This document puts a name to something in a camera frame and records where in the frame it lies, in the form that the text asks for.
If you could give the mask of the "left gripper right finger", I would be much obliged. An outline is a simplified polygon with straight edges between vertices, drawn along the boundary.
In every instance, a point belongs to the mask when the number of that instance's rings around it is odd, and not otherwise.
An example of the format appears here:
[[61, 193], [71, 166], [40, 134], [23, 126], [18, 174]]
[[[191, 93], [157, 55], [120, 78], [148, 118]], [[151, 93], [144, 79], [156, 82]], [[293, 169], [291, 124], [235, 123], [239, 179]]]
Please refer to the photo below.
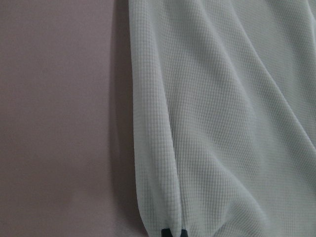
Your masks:
[[187, 232], [187, 230], [182, 229], [182, 230], [181, 230], [180, 237], [188, 237], [188, 232]]

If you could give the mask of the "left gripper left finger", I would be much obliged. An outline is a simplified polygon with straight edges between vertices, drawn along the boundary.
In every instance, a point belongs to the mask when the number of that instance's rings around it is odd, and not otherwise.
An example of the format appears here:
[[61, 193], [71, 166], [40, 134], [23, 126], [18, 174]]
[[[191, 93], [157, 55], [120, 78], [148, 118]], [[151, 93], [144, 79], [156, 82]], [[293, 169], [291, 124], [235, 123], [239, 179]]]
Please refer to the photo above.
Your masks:
[[161, 230], [161, 237], [173, 237], [169, 228]]

